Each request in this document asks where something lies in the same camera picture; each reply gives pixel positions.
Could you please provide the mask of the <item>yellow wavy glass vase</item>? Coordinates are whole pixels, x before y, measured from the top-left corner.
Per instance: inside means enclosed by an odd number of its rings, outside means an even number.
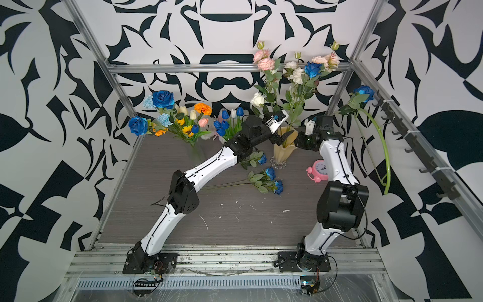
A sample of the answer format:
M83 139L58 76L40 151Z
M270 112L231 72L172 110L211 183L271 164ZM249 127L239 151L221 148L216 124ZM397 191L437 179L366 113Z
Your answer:
M294 144L295 139L298 136L298 131L291 126L280 127L277 132L285 132L294 130L290 137L285 141L284 145L274 145L274 156L270 162L275 169L282 169L286 166L287 159L297 149Z

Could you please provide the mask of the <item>blue rose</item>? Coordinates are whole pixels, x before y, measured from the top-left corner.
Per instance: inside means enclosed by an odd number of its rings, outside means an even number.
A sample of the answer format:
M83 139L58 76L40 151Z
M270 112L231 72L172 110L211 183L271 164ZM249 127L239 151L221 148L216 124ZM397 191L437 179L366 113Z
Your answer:
M218 188L218 187L229 187L229 186L238 186L238 185L252 185L257 188L259 187L271 187L274 186L275 183L275 170L272 167L268 167L262 172L250 172L246 178L246 180L229 182L225 184L218 184L214 186L210 186L210 188Z
M246 159L240 162L240 165L247 170L248 167L257 167L264 165L267 162L267 157L263 151L252 152Z
M354 115L360 109L363 109L367 102L374 100L374 90L369 86L360 86L350 93L349 96L348 103L338 111L340 115Z
M291 87L286 91L288 105L285 110L289 113L287 122L290 127L299 127L299 117L304 111L306 100L315 94L322 71L323 66L313 62L308 62L304 68L299 67L297 62L286 64L284 76L290 81Z

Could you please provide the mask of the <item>blue rose low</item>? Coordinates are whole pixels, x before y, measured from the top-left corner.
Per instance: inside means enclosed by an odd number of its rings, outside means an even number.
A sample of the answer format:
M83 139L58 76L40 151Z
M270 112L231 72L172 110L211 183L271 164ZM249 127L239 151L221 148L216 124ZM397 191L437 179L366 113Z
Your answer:
M261 179L255 182L251 181L240 181L233 182L229 184L219 184L213 186L205 186L205 190L217 190L228 187L240 187L240 186L250 186L254 187L258 192L262 194L274 193L275 195L281 195L284 191L284 185L281 180L268 181Z

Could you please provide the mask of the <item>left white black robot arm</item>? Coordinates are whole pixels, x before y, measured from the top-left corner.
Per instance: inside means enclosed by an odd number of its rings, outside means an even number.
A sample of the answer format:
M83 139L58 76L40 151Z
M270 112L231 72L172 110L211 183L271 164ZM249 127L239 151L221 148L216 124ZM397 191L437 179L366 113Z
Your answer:
M173 173L167 204L149 233L135 244L131 253L133 259L129 262L137 264L140 269L146 268L148 262L161 252L179 221L198 207L197 193L214 177L239 164L262 142L269 140L281 145L283 138L277 134L277 130L288 117L283 109L269 113L264 118L249 115L242 122L241 131L214 156L186 172L178 170Z

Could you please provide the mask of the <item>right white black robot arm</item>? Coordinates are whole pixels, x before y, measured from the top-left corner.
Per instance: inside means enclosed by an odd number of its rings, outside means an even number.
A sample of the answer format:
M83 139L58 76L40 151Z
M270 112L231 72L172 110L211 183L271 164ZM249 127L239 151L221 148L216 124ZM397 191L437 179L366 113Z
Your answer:
M294 141L297 148L320 154L328 177L316 208L318 223L298 244L298 260L326 256L332 242L359 227L365 216L369 190L353 175L343 141L333 128L333 117L327 115L307 121L305 132Z

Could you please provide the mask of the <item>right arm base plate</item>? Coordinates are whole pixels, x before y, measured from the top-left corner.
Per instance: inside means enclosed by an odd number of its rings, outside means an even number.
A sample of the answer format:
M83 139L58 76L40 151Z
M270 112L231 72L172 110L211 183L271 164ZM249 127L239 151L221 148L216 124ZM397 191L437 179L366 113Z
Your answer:
M274 262L274 267L279 268L280 272L292 273L321 273L331 270L330 261L327 256L312 255L298 252L279 252L278 258Z

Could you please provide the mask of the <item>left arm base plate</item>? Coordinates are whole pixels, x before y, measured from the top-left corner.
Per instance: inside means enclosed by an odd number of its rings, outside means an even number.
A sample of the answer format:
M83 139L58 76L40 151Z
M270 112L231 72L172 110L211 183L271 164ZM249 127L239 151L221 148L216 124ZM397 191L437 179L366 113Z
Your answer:
M171 273L177 266L177 253L160 253L145 257L129 253L123 266L123 274L144 274L154 271L157 274Z

